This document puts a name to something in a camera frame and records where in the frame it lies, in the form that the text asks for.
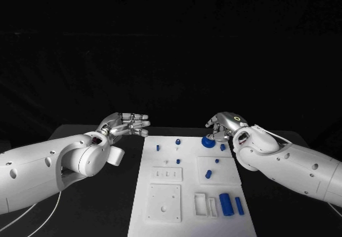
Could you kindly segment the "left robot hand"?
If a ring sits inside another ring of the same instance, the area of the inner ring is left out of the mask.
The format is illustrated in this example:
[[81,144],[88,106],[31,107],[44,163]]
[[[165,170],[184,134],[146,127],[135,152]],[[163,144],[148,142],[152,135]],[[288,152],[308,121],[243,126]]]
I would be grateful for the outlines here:
[[96,131],[107,136],[110,145],[113,145],[126,135],[148,137],[149,131],[145,127],[149,125],[148,115],[116,112],[104,118]]

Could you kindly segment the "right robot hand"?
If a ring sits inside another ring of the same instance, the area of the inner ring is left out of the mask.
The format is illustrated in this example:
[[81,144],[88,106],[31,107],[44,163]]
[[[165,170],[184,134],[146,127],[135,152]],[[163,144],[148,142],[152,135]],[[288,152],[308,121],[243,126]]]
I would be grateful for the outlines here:
[[205,124],[210,128],[214,126],[212,133],[207,135],[207,138],[217,142],[225,142],[236,136],[237,132],[249,127],[247,120],[236,113],[220,112],[217,113]]

